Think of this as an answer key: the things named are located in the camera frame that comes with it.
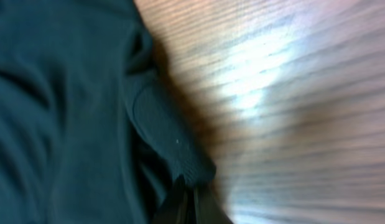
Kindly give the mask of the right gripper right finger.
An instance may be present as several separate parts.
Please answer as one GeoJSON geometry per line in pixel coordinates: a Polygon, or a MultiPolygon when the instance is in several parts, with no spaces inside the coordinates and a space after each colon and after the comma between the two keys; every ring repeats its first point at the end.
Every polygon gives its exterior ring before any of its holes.
{"type": "Polygon", "coordinates": [[[196,224],[233,224],[208,185],[194,188],[193,197],[196,224]]]}

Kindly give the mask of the black t-shirt with logo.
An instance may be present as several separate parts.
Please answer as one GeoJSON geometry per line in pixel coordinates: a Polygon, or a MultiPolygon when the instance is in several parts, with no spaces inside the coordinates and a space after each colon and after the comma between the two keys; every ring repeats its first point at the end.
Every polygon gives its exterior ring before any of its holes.
{"type": "Polygon", "coordinates": [[[0,1],[0,223],[150,223],[216,168],[133,1],[0,1]]]}

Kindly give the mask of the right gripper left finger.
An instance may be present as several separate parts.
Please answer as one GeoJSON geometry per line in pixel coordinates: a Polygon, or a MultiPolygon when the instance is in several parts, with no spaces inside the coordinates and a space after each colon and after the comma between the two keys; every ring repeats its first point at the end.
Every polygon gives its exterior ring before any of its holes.
{"type": "Polygon", "coordinates": [[[155,214],[152,224],[186,224],[187,210],[188,192],[181,175],[155,214]]]}

